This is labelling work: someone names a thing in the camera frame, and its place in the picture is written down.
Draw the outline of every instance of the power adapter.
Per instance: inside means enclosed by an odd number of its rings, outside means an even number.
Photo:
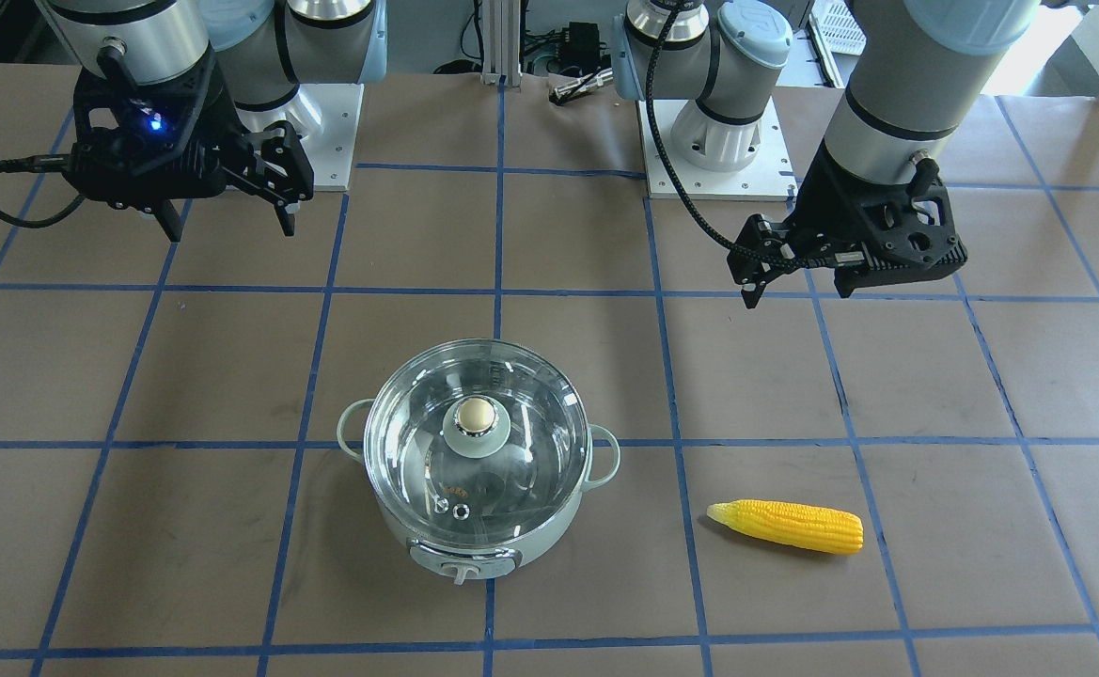
[[[562,71],[578,68],[579,75],[600,69],[600,24],[569,22],[557,47],[557,63]]]

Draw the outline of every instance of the white plastic basket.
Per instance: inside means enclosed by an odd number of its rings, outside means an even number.
[[[833,52],[858,56],[862,55],[862,48],[867,46],[867,36],[862,33],[862,27],[858,27],[842,0],[831,0],[824,5],[819,26],[824,43]]]

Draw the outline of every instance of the wire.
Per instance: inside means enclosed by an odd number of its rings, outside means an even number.
[[[2,159],[2,162],[0,162],[0,173],[62,173],[64,171],[64,166],[67,163],[67,155],[32,155],[32,157],[29,158]],[[10,215],[2,210],[0,210],[0,219],[3,220],[3,222],[19,227],[47,227],[54,223],[59,223],[60,219],[67,218],[68,214],[77,211],[77,207],[80,207],[81,202],[85,201],[85,196],[77,193],[77,197],[73,198],[73,201],[68,202],[67,207],[64,207],[63,210],[57,211],[55,214],[52,214],[46,219],[20,219],[15,218],[15,215]]]
[[[475,35],[478,36],[478,60],[486,62],[486,51],[484,44],[481,44],[481,0],[475,1]]]
[[[565,43],[565,36],[558,35],[556,31],[552,31],[547,36],[524,35],[523,38],[526,40],[523,46],[524,56],[532,56],[553,44]]]
[[[479,26],[480,16],[478,16],[478,12],[481,8],[481,0],[473,0],[473,5],[475,5],[475,10],[473,10],[470,15],[466,18],[466,23],[462,24],[462,35],[458,35],[458,47],[462,49],[463,55],[470,57],[470,59],[480,62],[481,56],[484,56],[484,47],[481,47],[481,27]],[[470,22],[475,24],[475,31],[478,34],[477,56],[471,55],[470,52],[466,52],[466,31],[470,30]]]
[[[717,244],[724,247],[740,257],[746,257],[754,262],[764,263],[774,267],[780,267],[780,269],[787,270],[787,273],[792,273],[792,270],[799,270],[802,267],[824,267],[824,262],[821,258],[785,258],[785,257],[773,257],[769,254],[763,254],[755,252],[754,249],[743,247],[741,244],[733,243],[732,240],[726,238],[724,235],[720,234],[715,227],[703,219],[703,214],[699,213],[696,209],[695,202],[691,201],[691,197],[687,196],[686,188],[682,188],[682,181],[679,179],[679,175],[675,173],[674,165],[670,164],[670,159],[666,155],[666,145],[662,143],[662,133],[657,129],[657,116],[654,114],[654,73],[657,69],[657,59],[662,55],[662,47],[666,44],[666,35],[670,33],[674,26],[675,19],[679,18],[679,12],[682,10],[682,4],[686,4],[687,0],[675,0],[674,8],[670,10],[669,16],[666,18],[665,24],[662,24],[662,31],[657,34],[657,40],[654,42],[654,51],[648,55],[648,66],[645,69],[645,116],[648,119],[648,132],[654,137],[654,148],[657,151],[658,157],[662,159],[662,167],[666,168],[666,176],[669,177],[670,184],[674,185],[674,191],[679,195],[679,200],[682,201],[682,206],[686,207],[687,213],[691,214],[691,219],[695,220],[696,224],[708,235],[712,237]]]
[[[535,59],[532,59],[531,62],[529,62],[529,74],[536,75],[536,65],[540,64],[541,62],[546,60],[546,59],[553,59],[553,57],[554,57],[554,55],[540,55],[540,56],[535,57]],[[545,64],[545,75],[547,75],[548,73],[550,73],[550,65],[546,63]]]

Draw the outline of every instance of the toy corn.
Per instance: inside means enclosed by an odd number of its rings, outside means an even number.
[[[862,520],[848,511],[780,501],[708,506],[708,517],[746,536],[850,556],[862,550]]]

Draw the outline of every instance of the white mounting plate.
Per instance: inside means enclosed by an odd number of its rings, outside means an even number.
[[[670,129],[686,101],[681,99],[664,99],[654,101],[654,112],[657,114],[657,130],[662,141],[669,149]],[[647,169],[648,197],[678,198],[666,168],[657,159],[654,148],[654,137],[648,133],[648,118],[645,115],[645,102],[636,103],[641,113],[641,146],[645,155]],[[782,130],[778,129],[778,114],[774,110],[774,100],[767,101],[763,111],[763,120],[758,127],[761,141],[757,145],[757,157],[750,166],[736,173],[708,171],[692,166],[681,157],[670,157],[674,170],[682,180],[687,196],[696,200],[746,200],[756,202],[782,202],[796,196],[796,177],[792,175],[790,157],[787,157],[787,146],[782,140]]]
[[[353,167],[356,127],[360,120],[362,85],[303,85],[303,91],[320,103],[324,130],[318,138],[303,138],[315,173],[315,189],[345,192]]]

